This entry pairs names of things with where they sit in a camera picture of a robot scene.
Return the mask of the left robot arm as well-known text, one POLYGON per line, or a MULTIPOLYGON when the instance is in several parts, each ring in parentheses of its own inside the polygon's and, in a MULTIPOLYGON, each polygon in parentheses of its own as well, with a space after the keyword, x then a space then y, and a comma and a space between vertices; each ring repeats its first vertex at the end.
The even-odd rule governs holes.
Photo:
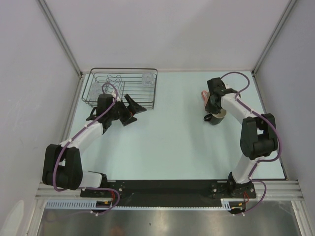
POLYGON ((44 184, 53 186, 56 191, 91 188, 100 197, 108 193, 109 185, 102 180, 105 176, 84 171, 81 155, 109 129, 113 121, 119 120, 126 126, 137 121, 136 114, 146 111, 128 94, 125 99, 126 104, 116 95, 99 95, 97 106, 92 109, 83 128, 72 138, 46 148, 42 175, 44 184))

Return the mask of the black ceramic mug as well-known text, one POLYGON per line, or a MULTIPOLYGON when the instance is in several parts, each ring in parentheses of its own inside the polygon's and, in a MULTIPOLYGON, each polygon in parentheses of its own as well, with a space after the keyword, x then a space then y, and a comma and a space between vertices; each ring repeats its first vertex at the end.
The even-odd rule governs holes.
POLYGON ((211 125, 217 125, 221 123, 221 121, 224 119, 226 116, 227 111, 225 109, 221 109, 220 113, 218 114, 212 114, 208 113, 207 115, 204 116, 204 121, 210 123, 211 125))

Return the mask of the pink ceramic mug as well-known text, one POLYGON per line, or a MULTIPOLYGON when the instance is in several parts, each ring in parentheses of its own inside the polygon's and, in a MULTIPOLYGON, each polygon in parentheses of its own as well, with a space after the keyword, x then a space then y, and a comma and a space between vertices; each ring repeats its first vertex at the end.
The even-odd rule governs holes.
POLYGON ((211 95, 211 94, 210 94, 208 91, 203 90, 203 91, 201 92, 201 97, 202 97, 202 99, 203 99, 204 107, 206 106, 206 104, 207 104, 207 102, 208 102, 208 100, 209 100, 210 95, 211 95))

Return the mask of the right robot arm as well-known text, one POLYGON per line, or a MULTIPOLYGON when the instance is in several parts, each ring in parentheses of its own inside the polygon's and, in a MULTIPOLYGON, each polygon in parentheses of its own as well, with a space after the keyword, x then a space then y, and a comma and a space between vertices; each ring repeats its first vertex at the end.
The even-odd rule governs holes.
MULTIPOLYGON (((200 195, 207 198, 241 198, 246 197, 247 191, 253 190, 252 196, 256 197, 253 182, 260 182, 264 185, 264 194, 266 185, 260 180, 252 180, 258 164, 261 162, 273 162, 279 158, 281 148, 281 139, 276 130, 275 117, 271 114, 259 114, 252 110, 241 100, 241 92, 250 85, 249 78, 241 72, 229 72, 222 77, 212 78, 207 81, 208 91, 202 91, 201 96, 204 102, 206 115, 204 121, 212 126, 218 125, 226 116, 231 114, 242 126, 240 136, 240 148, 242 156, 236 168, 229 173, 228 178, 224 180, 128 180, 125 182, 125 195, 200 195), (230 74, 239 74, 244 76, 248 84, 241 90, 236 91, 225 84, 223 77, 230 74), (274 159, 266 160, 272 152, 278 149, 279 153, 274 159)), ((170 95, 158 96, 158 108, 169 106, 168 111, 175 112, 175 105, 182 104, 180 111, 175 112, 167 119, 167 123, 172 127, 180 118, 190 118, 196 105, 192 104, 192 98, 185 96, 179 98, 177 92, 170 92, 170 95)), ((167 110, 161 110, 159 114, 166 117, 167 110)))

